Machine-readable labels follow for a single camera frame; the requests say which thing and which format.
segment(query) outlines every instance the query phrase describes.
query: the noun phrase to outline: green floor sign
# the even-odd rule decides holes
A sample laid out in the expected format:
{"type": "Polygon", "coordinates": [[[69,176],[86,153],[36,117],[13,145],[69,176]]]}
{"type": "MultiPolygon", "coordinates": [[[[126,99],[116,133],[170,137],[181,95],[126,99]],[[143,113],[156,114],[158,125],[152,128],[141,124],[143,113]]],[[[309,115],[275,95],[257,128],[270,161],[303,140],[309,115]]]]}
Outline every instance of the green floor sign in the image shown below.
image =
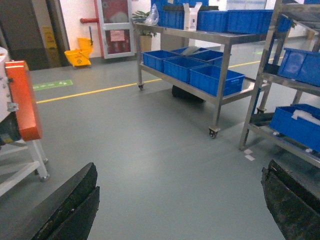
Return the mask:
{"type": "Polygon", "coordinates": [[[33,90],[44,90],[44,89],[52,89],[52,88],[58,88],[58,87],[65,87],[73,85],[74,83],[72,80],[62,80],[62,81],[53,81],[53,82],[46,82],[46,83],[40,83],[33,85],[33,90]]]}

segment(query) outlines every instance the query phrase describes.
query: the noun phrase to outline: blue plastic bin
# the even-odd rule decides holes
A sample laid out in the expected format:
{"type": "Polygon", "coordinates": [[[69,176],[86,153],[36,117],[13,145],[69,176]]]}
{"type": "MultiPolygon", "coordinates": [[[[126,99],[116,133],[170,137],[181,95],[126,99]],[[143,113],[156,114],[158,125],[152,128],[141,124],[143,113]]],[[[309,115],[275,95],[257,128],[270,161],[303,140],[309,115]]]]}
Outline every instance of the blue plastic bin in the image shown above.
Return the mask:
{"type": "Polygon", "coordinates": [[[319,52],[285,48],[278,75],[320,86],[319,68],[319,52]]]}
{"type": "Polygon", "coordinates": [[[179,54],[165,50],[146,51],[142,53],[143,64],[162,73],[164,72],[164,60],[179,56],[179,54]]]}
{"type": "Polygon", "coordinates": [[[228,12],[199,11],[196,29],[205,32],[225,33],[228,29],[228,12]]]}
{"type": "Polygon", "coordinates": [[[320,152],[320,126],[300,117],[297,120],[293,119],[292,115],[295,110],[306,111],[320,120],[320,109],[314,106],[308,104],[281,106],[276,108],[269,124],[270,128],[320,152]]]}
{"type": "MultiPolygon", "coordinates": [[[[190,85],[208,94],[217,96],[221,68],[218,66],[197,67],[190,70],[190,85]]],[[[223,95],[240,92],[245,75],[228,70],[223,95]]]]}
{"type": "Polygon", "coordinates": [[[151,6],[153,4],[156,4],[156,7],[159,10],[163,10],[162,7],[166,5],[182,5],[182,4],[189,4],[190,6],[195,6],[197,2],[201,2],[202,6],[208,6],[209,5],[209,0],[172,0],[169,3],[168,0],[151,0],[151,6]]]}
{"type": "MultiPolygon", "coordinates": [[[[175,54],[182,54],[184,52],[184,50],[186,50],[188,47],[183,47],[183,48],[179,48],[179,49],[175,49],[175,50],[171,50],[171,52],[175,53],[175,54]]],[[[204,48],[204,47],[200,47],[197,51],[195,51],[194,53],[199,53],[202,51],[207,51],[208,48],[204,48]]]]}
{"type": "MultiPolygon", "coordinates": [[[[232,33],[266,34],[272,14],[273,10],[229,10],[227,30],[232,33]]],[[[291,21],[281,16],[278,31],[286,32],[290,26],[291,21]]]]}
{"type": "Polygon", "coordinates": [[[216,65],[218,67],[221,67],[223,56],[224,56],[223,52],[214,51],[214,50],[206,50],[206,51],[193,53],[189,55],[190,58],[200,60],[207,64],[216,65]]]}
{"type": "Polygon", "coordinates": [[[320,4],[320,0],[304,0],[304,4],[320,4]]]}
{"type": "Polygon", "coordinates": [[[185,24],[185,12],[184,11],[158,11],[160,27],[172,28],[172,29],[184,29],[185,24]]]}
{"type": "Polygon", "coordinates": [[[190,69],[207,66],[203,61],[181,56],[164,61],[164,73],[184,83],[189,83],[190,69]]]}

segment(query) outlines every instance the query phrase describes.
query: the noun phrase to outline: stainless steel cart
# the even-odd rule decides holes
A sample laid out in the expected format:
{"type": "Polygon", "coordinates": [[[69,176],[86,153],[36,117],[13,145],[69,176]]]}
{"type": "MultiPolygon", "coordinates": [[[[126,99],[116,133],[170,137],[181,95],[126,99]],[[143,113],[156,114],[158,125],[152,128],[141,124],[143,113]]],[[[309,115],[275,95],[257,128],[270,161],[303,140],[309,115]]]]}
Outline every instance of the stainless steel cart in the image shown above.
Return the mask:
{"type": "MultiPolygon", "coordinates": [[[[138,86],[142,90],[144,88],[144,83],[142,82],[142,70],[153,74],[154,76],[169,82],[199,98],[206,100],[207,102],[214,104],[214,113],[213,120],[211,125],[209,126],[209,135],[211,138],[215,139],[217,137],[220,128],[219,124],[219,116],[222,105],[234,102],[239,99],[243,99],[252,95],[254,90],[254,82],[255,80],[249,77],[246,77],[243,83],[243,90],[241,92],[237,92],[231,95],[224,96],[225,83],[227,78],[227,71],[230,62],[230,55],[232,45],[237,44],[246,44],[246,43],[254,43],[259,41],[266,40],[266,34],[229,34],[229,33],[213,33],[213,32],[203,32],[203,31],[186,31],[174,28],[160,27],[160,26],[150,26],[145,25],[143,23],[134,23],[135,28],[135,42],[137,49],[137,62],[138,62],[138,86]],[[186,84],[182,81],[179,81],[175,78],[172,78],[164,73],[161,73],[157,70],[154,70],[150,67],[145,66],[142,63],[141,50],[140,50],[140,38],[139,38],[139,30],[149,30],[151,32],[156,32],[160,34],[167,34],[171,36],[179,36],[186,39],[195,39],[202,40],[206,42],[212,42],[217,44],[224,45],[223,48],[223,59],[221,66],[221,73],[219,79],[219,86],[217,96],[210,95],[204,91],[201,91],[189,84],[186,84]]],[[[283,46],[285,40],[286,33],[277,33],[276,38],[279,38],[279,45],[283,46]]],[[[268,83],[262,84],[261,90],[268,90],[268,83]]]]}

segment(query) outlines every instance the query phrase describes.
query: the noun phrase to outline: yellow floor line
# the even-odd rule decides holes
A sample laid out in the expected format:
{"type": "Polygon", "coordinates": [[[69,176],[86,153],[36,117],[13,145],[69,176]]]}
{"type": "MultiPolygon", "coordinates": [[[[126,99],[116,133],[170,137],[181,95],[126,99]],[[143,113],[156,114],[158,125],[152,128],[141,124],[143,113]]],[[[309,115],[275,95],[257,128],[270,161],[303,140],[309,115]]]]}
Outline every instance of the yellow floor line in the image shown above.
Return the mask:
{"type": "MultiPolygon", "coordinates": [[[[241,64],[237,64],[237,65],[232,65],[232,66],[229,66],[229,68],[235,68],[235,67],[240,67],[240,66],[245,66],[245,65],[250,65],[250,64],[257,64],[257,63],[260,63],[260,61],[252,61],[252,62],[241,63],[241,64]]],[[[152,83],[152,82],[157,82],[160,80],[162,80],[162,79],[157,78],[157,79],[153,79],[153,80],[144,81],[144,83],[152,83]]],[[[67,96],[51,98],[51,99],[47,99],[47,100],[41,100],[41,101],[37,101],[36,103],[37,104],[44,104],[44,103],[49,103],[49,102],[63,100],[63,99],[69,99],[69,98],[74,98],[74,97],[79,97],[79,96],[84,96],[84,95],[89,95],[89,94],[101,93],[101,92],[114,90],[114,89],[131,87],[131,86],[135,86],[135,85],[137,85],[137,83],[130,83],[130,84],[126,84],[126,85],[113,86],[113,87],[108,87],[108,88],[94,90],[94,91],[87,91],[87,92],[82,92],[82,93],[77,93],[77,94],[72,94],[72,95],[67,95],[67,96]]]]}

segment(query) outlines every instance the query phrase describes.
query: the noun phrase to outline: mop bucket wringer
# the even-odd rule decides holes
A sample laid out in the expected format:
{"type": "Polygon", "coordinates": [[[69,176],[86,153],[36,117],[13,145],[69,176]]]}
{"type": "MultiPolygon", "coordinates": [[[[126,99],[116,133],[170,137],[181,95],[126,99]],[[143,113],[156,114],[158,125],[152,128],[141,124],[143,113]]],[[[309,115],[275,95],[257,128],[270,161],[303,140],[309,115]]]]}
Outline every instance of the mop bucket wringer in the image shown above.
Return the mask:
{"type": "Polygon", "coordinates": [[[78,37],[78,45],[80,49],[69,50],[65,51],[64,54],[68,59],[69,63],[73,67],[79,66],[89,66],[91,62],[89,60],[89,55],[92,53],[94,49],[92,35],[91,35],[91,28],[90,30],[90,38],[87,37],[78,37]]]}

